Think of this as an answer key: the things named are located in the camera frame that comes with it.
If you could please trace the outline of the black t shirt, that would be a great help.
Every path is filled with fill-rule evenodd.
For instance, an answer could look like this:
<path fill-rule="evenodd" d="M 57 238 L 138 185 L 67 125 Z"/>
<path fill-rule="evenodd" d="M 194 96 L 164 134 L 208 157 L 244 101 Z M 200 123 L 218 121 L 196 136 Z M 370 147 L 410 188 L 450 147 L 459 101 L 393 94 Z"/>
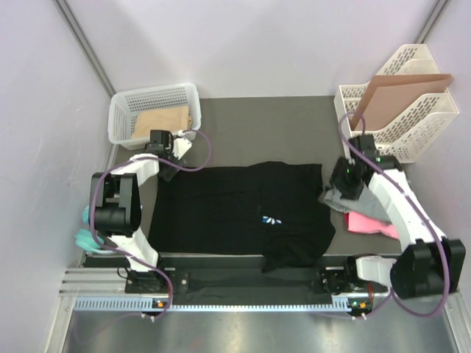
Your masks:
<path fill-rule="evenodd" d="M 263 272 L 311 267 L 336 233 L 322 192 L 320 164 L 180 172 L 158 183 L 149 243 L 158 252 L 261 254 Z"/>

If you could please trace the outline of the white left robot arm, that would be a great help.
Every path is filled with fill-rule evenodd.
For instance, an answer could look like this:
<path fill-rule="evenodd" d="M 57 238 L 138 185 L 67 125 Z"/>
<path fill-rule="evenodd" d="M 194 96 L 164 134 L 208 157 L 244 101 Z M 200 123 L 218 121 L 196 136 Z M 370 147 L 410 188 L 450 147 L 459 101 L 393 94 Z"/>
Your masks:
<path fill-rule="evenodd" d="M 151 292 L 172 292 L 173 287 L 141 228 L 140 186 L 160 172 L 167 177 L 170 169 L 182 170 L 190 148 L 185 131 L 174 135 L 152 130 L 144 152 L 92 176 L 88 219 L 93 239 L 106 250 L 124 255 L 130 264 L 127 280 Z"/>

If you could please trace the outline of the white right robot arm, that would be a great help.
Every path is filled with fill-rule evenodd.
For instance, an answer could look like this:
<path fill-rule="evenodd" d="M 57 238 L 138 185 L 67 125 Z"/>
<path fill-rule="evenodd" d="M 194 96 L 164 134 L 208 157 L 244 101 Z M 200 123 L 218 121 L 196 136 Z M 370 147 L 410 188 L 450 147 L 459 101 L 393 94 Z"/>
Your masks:
<path fill-rule="evenodd" d="M 340 157 L 330 176 L 325 204 L 357 221 L 362 233 L 393 235 L 398 258 L 357 254 L 349 258 L 344 284 L 354 291 L 369 282 L 391 288 L 401 299 L 454 293 L 466 249 L 450 240 L 428 217 L 409 187 L 398 159 L 382 155 L 370 134 L 347 140 L 349 157 Z"/>

